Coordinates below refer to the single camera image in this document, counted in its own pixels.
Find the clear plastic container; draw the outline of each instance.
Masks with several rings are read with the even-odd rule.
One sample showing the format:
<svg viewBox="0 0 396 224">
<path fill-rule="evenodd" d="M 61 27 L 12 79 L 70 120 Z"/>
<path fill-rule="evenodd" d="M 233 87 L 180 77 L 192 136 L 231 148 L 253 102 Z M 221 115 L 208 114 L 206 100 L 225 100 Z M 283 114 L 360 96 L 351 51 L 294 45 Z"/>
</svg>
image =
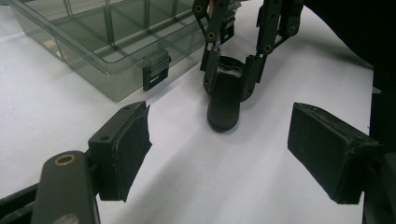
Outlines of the clear plastic container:
<svg viewBox="0 0 396 224">
<path fill-rule="evenodd" d="M 116 102 L 205 43 L 193 0 L 7 2 L 27 35 Z"/>
</svg>

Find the white surface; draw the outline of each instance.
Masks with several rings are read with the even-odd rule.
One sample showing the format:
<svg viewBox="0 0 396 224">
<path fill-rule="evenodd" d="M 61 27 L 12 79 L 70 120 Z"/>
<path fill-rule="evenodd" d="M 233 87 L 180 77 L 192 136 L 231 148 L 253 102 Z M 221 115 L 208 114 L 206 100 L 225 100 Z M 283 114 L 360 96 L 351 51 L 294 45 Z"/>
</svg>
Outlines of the white surface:
<svg viewBox="0 0 396 224">
<path fill-rule="evenodd" d="M 255 52 L 260 3 L 238 10 L 225 55 L 244 61 Z M 372 71 L 308 9 L 229 133 L 206 122 L 201 50 L 149 93 L 117 104 L 27 37 L 9 7 L 0 21 L 0 198 L 36 183 L 53 155 L 85 151 L 123 105 L 146 100 L 153 146 L 127 203 L 98 202 L 102 223 L 361 223 L 361 205 L 331 201 L 287 149 L 294 102 L 368 133 Z"/>
</svg>

